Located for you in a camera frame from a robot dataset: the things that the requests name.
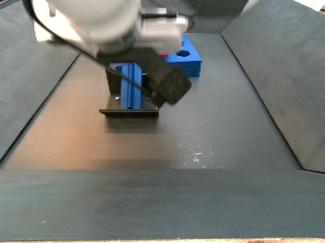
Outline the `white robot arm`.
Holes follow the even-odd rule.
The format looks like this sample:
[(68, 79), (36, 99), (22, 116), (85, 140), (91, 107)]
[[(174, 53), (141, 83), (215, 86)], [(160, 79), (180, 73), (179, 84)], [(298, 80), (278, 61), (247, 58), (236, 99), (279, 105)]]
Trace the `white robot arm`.
[(44, 25), (92, 51), (180, 50), (187, 18), (168, 8), (144, 7), (141, 0), (32, 0), (32, 4)]

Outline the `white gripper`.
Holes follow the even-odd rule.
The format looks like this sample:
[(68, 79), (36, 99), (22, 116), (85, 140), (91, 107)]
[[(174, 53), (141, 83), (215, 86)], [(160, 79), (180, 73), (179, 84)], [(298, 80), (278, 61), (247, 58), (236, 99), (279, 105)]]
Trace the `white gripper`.
[(143, 8), (140, 17), (137, 47), (151, 47), (159, 53), (179, 51), (188, 26), (186, 16), (172, 9)]

